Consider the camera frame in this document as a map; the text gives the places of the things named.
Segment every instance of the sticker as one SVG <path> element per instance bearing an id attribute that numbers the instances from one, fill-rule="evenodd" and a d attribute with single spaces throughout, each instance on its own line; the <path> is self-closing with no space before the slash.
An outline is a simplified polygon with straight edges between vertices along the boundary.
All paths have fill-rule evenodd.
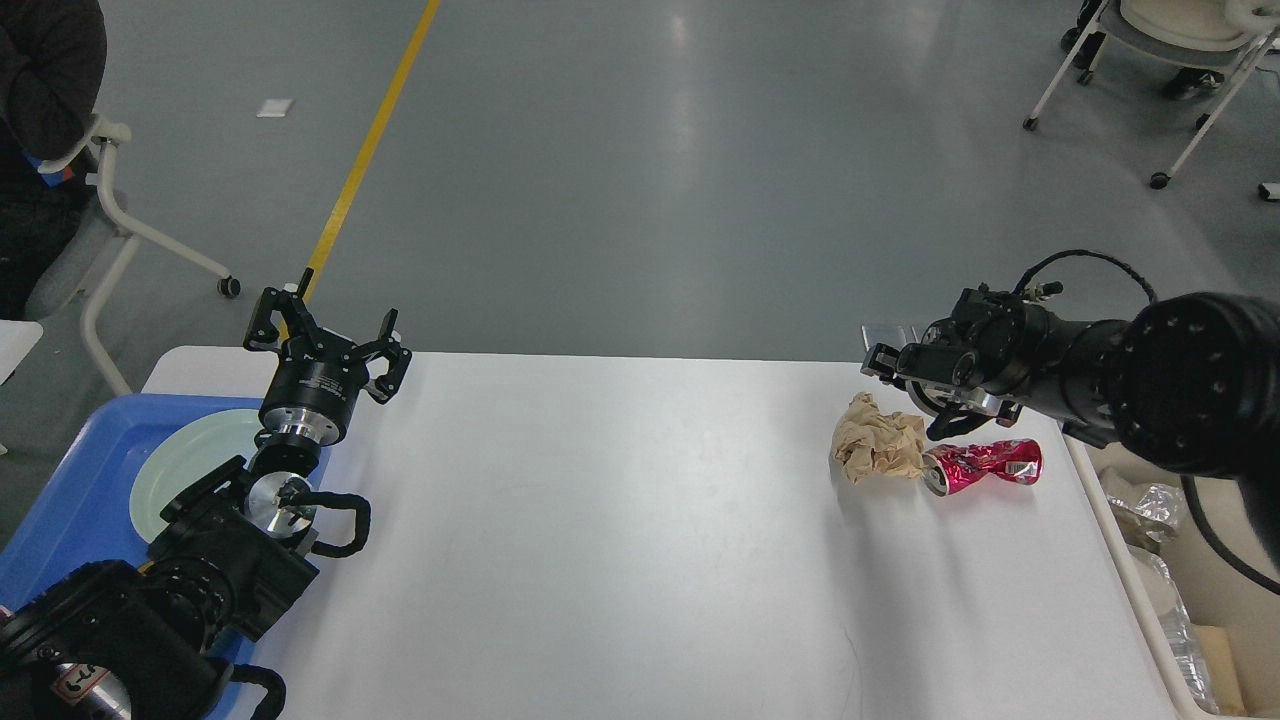
<path id="1" fill-rule="evenodd" d="M 77 705 L 84 700 L 104 678 L 110 675 L 105 667 L 95 665 L 72 665 L 52 685 L 54 694 L 67 705 Z"/>

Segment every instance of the chair leg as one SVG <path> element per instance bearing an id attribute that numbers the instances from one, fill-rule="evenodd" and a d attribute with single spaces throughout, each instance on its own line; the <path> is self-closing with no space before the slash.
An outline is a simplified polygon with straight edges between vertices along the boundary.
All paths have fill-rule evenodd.
<path id="1" fill-rule="evenodd" d="M 84 341 L 84 350 L 88 351 L 93 365 L 102 373 L 102 377 L 106 378 L 106 384 L 111 386 L 111 392 L 116 396 L 129 395 L 133 389 L 129 388 L 129 383 L 124 380 L 120 369 L 111 361 L 111 356 L 106 354 L 102 341 L 97 337 L 97 316 L 102 311 L 102 306 L 106 305 L 106 301 L 110 300 L 111 292 L 115 291 L 116 283 L 124 275 L 125 268 L 133 261 L 133 255 L 138 251 L 138 245 L 141 243 L 142 241 L 138 240 L 138 236 L 129 236 L 124 241 L 120 254 L 111 261 L 111 266 L 108 268 L 106 274 L 102 275 L 102 281 L 90 293 L 88 301 L 84 304 L 84 310 L 81 311 L 81 340 Z"/>
<path id="2" fill-rule="evenodd" d="M 1178 174 L 1178 170 L 1181 169 L 1183 163 L 1185 163 L 1187 159 L 1190 158 L 1192 152 L 1199 145 L 1201 140 L 1203 140 L 1204 136 L 1208 135 L 1208 128 L 1213 127 L 1213 123 L 1217 122 L 1219 115 L 1221 115 L 1222 111 L 1226 110 L 1226 106 L 1231 102 L 1231 99 L 1235 97 L 1235 94 L 1239 92 L 1242 87 L 1244 87 L 1244 82 L 1249 79 L 1249 76 L 1252 76 L 1253 70 L 1257 69 L 1258 64 L 1262 61 L 1262 58 L 1266 56 L 1267 47 L 1270 46 L 1271 46 L 1270 42 L 1261 45 L 1253 53 L 1253 56 L 1248 59 L 1248 63 L 1240 70 L 1233 73 L 1231 81 L 1229 82 L 1229 87 L 1226 88 L 1226 92 L 1222 94 L 1222 99 L 1219 100 L 1217 105 L 1213 106 L 1213 110 L 1210 111 L 1207 118 L 1201 118 L 1203 122 L 1197 122 L 1199 129 L 1196 131 L 1196 137 L 1193 137 L 1192 141 L 1187 143 L 1187 149 L 1183 150 L 1183 154 L 1178 156 L 1178 160 L 1174 163 L 1174 167 L 1170 168 L 1167 173 L 1156 173 L 1155 176 L 1152 176 L 1152 187 L 1160 190 L 1160 187 L 1167 184 L 1169 181 Z M 1164 176 L 1165 182 L 1157 187 L 1156 178 L 1158 176 Z"/>
<path id="3" fill-rule="evenodd" d="M 1102 51 L 1107 49 L 1108 38 L 1110 38 L 1108 35 L 1106 33 L 1102 35 L 1102 42 L 1098 45 L 1098 49 L 1093 53 L 1093 59 L 1089 60 L 1089 67 L 1080 73 L 1080 77 L 1075 78 L 1076 83 L 1089 85 L 1091 82 L 1093 82 L 1093 74 L 1097 72 L 1098 65 L 1102 64 Z"/>
<path id="4" fill-rule="evenodd" d="M 1057 68 L 1057 73 L 1053 74 L 1053 79 L 1050 81 L 1048 87 L 1044 88 L 1044 95 L 1041 96 L 1039 102 L 1032 108 L 1030 114 L 1027 115 L 1025 120 L 1023 120 L 1023 129 L 1034 131 L 1036 126 L 1039 124 L 1041 111 L 1044 110 L 1044 105 L 1048 102 L 1050 96 L 1052 96 L 1053 91 L 1057 90 L 1057 83 L 1062 82 L 1062 76 L 1065 76 L 1066 69 L 1071 67 L 1071 60 L 1074 60 L 1075 55 L 1084 47 L 1084 41 L 1098 29 L 1098 18 L 1102 17 L 1102 10 L 1105 10 L 1107 5 L 1107 1 L 1101 3 L 1098 9 L 1094 10 L 1093 17 L 1089 18 L 1089 23 L 1080 31 L 1080 36 L 1075 40 L 1075 46 L 1073 46 L 1071 51 L 1066 54 L 1066 60 L 1062 60 L 1062 64 Z"/>
<path id="5" fill-rule="evenodd" d="M 151 225 L 138 220 L 137 218 L 127 214 L 120 209 L 119 204 L 115 201 L 115 152 L 116 146 L 113 142 L 102 143 L 102 154 L 99 160 L 99 184 L 97 196 L 99 201 L 102 204 L 102 211 L 106 217 L 111 219 L 113 223 L 120 228 L 133 233 L 137 237 L 150 240 L 151 242 L 164 247 L 165 250 L 178 255 L 179 258 L 188 260 L 210 273 L 212 273 L 218 279 L 232 279 L 232 272 L 227 269 L 225 265 L 215 263 L 207 256 L 187 247 L 186 245 L 178 242 L 177 240 L 166 236 L 165 233 L 152 228 Z"/>

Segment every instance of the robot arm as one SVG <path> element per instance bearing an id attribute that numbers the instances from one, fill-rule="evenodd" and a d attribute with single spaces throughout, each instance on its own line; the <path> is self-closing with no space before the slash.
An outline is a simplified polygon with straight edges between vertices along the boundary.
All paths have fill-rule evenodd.
<path id="1" fill-rule="evenodd" d="M 1069 255 L 1112 261 L 1143 286 L 1151 304 L 1128 322 L 1057 318 L 1042 302 L 1061 284 L 1029 283 Z M 906 391 L 933 415 L 934 441 L 991 420 L 1010 427 L 1025 406 L 1060 420 L 1069 436 L 1097 447 L 1119 441 L 1181 474 L 1189 500 L 1189 475 L 1239 479 L 1251 524 L 1280 557 L 1280 484 L 1270 477 L 1280 442 L 1276 304 L 1220 293 L 1157 301 L 1128 265 L 1069 251 L 1029 269 L 1012 291 L 965 290 L 920 342 L 872 346 L 863 373 Z M 1203 518 L 1196 520 L 1210 539 Z"/>

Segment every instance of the white table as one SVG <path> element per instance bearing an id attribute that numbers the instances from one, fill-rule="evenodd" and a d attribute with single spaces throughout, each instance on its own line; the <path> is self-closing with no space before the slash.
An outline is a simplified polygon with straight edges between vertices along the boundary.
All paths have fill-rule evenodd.
<path id="1" fill-rule="evenodd" d="M 40 323 L 0 320 L 0 384 L 18 368 L 22 359 L 40 342 L 45 328 Z M 0 455 L 9 452 L 0 445 Z"/>
<path id="2" fill-rule="evenodd" d="M 273 369 L 178 348 L 145 391 Z M 1037 438 L 1030 488 L 851 486 L 863 389 L 910 409 L 852 364 L 420 354 L 325 473 L 369 546 L 314 559 L 255 662 L 292 719 L 1176 717 L 1056 425 L 968 438 Z"/>

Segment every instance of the crumpled paper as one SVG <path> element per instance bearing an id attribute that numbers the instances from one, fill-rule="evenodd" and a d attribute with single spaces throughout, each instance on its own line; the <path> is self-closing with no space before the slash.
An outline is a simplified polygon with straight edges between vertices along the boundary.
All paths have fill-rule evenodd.
<path id="1" fill-rule="evenodd" d="M 869 392 L 860 392 L 836 424 L 831 456 L 858 482 L 868 475 L 919 479 L 924 474 L 924 418 L 882 415 Z"/>

